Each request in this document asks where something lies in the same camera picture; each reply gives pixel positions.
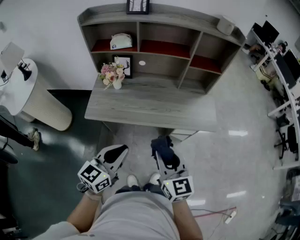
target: white round table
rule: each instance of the white round table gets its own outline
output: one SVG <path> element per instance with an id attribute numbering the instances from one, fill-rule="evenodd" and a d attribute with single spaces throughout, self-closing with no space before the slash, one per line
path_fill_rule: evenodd
<path id="1" fill-rule="evenodd" d="M 21 114 L 27 120 L 36 118 L 59 131 L 67 130 L 72 122 L 71 111 L 43 86 L 35 62 L 23 61 L 32 71 L 30 78 L 24 81 L 22 72 L 16 67 L 7 84 L 0 81 L 0 105 L 13 116 Z"/>

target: wooden desk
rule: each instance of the wooden desk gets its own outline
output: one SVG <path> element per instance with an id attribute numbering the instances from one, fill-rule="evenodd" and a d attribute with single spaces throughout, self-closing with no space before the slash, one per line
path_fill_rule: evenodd
<path id="1" fill-rule="evenodd" d="M 86 119 L 160 128 L 214 132 L 217 128 L 213 96 L 198 92 L 197 81 L 177 89 L 174 79 L 134 74 L 120 90 L 104 90 L 96 80 L 85 113 Z"/>
<path id="2" fill-rule="evenodd" d="M 297 138 L 297 143 L 298 143 L 298 149 L 300 149 L 300 125 L 299 125 L 299 113 L 297 112 L 298 108 L 296 106 L 296 102 L 294 99 L 294 96 L 289 88 L 289 84 L 287 83 L 287 81 L 289 80 L 289 78 L 285 78 L 285 76 L 287 76 L 287 71 L 289 71 L 288 69 L 286 69 L 287 67 L 284 67 L 282 64 L 283 58 L 281 56 L 279 56 L 280 58 L 275 57 L 275 54 L 273 52 L 271 52 L 269 50 L 269 48 L 264 44 L 264 42 L 257 36 L 257 34 L 252 30 L 255 38 L 257 39 L 257 41 L 259 42 L 259 44 L 261 44 L 264 49 L 266 50 L 267 54 L 269 55 L 269 57 L 271 58 L 271 62 L 277 72 L 277 75 L 281 81 L 281 83 L 283 84 L 287 96 L 289 98 L 289 104 L 291 104 L 292 107 L 292 120 L 294 122 L 294 126 L 295 126 L 295 131 L 296 131 L 296 138 Z M 287 169 L 287 168 L 291 168 L 291 167 L 297 167 L 300 166 L 300 161 L 297 162 L 293 162 L 290 164 L 282 164 L 281 166 L 275 166 L 273 167 L 273 170 L 279 170 L 279 169 Z"/>

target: gray floor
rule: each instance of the gray floor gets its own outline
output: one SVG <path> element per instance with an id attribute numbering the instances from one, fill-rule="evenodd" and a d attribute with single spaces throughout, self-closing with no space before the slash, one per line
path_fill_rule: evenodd
<path id="1" fill-rule="evenodd" d="M 250 64 L 241 52 L 212 91 L 216 101 L 217 132 L 199 132 L 175 144 L 194 177 L 192 200 L 199 201 L 195 208 L 214 211 L 238 208 L 237 216 L 229 225 L 223 223 L 221 215 L 197 217 L 204 239 L 209 238 L 219 223 L 211 240 L 263 237 L 275 219 L 282 195 L 286 170 L 272 170 L 279 163 L 279 150 L 273 148 L 278 136 L 275 122 L 267 117 L 267 112 L 275 106 Z M 102 126 L 84 119 L 88 97 L 59 100 L 74 113 L 73 125 L 66 132 L 15 118 L 23 132 L 36 126 L 43 142 L 36 153 L 12 144 L 19 164 L 9 169 L 10 198 L 16 218 L 31 237 L 67 218 L 81 198 L 76 190 L 77 171 L 98 148 Z M 154 127 L 119 126 L 112 142 L 127 144 L 130 153 L 119 172 L 120 180 L 105 193 L 106 198 L 125 184 L 129 173 L 134 173 L 141 184 L 147 182 L 156 171 L 150 141 L 160 132 L 161 129 Z M 285 161 L 293 159 L 294 156 L 288 154 Z M 237 192 L 242 195 L 227 197 Z"/>

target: photo frame on shelf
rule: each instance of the photo frame on shelf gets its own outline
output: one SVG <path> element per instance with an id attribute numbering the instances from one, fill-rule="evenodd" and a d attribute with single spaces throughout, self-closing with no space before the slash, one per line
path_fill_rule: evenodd
<path id="1" fill-rule="evenodd" d="M 113 55 L 112 61 L 115 60 L 115 57 L 118 57 L 120 64 L 122 64 L 124 66 L 125 78 L 132 78 L 132 71 L 133 71 L 132 56 L 131 55 Z"/>
<path id="2" fill-rule="evenodd" d="M 150 0 L 127 0 L 127 14 L 149 14 Z"/>

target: white wall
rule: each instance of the white wall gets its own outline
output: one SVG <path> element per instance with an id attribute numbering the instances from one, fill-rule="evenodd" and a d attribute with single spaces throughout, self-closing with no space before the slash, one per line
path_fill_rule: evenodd
<path id="1" fill-rule="evenodd" d="M 295 42 L 300 36 L 300 14 L 289 0 L 267 0 L 257 23 L 262 26 L 266 20 L 279 32 L 277 41 L 286 41 L 288 49 L 298 55 Z"/>
<path id="2" fill-rule="evenodd" d="M 0 4 L 0 50 L 13 41 L 32 58 L 49 89 L 91 90 L 97 77 L 77 16 L 88 7 L 126 0 L 4 0 Z M 246 35 L 266 0 L 151 0 L 213 16 L 227 15 Z"/>

